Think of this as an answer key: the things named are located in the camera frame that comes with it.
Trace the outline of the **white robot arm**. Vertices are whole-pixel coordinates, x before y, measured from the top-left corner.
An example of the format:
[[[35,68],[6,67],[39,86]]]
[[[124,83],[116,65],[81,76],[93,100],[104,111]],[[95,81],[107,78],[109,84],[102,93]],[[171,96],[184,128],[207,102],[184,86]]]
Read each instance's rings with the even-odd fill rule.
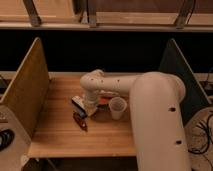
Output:
[[[180,78],[162,72],[106,77],[94,70],[80,85],[88,107],[97,105],[99,90],[129,96],[138,171],[191,171],[180,110],[186,88]]]

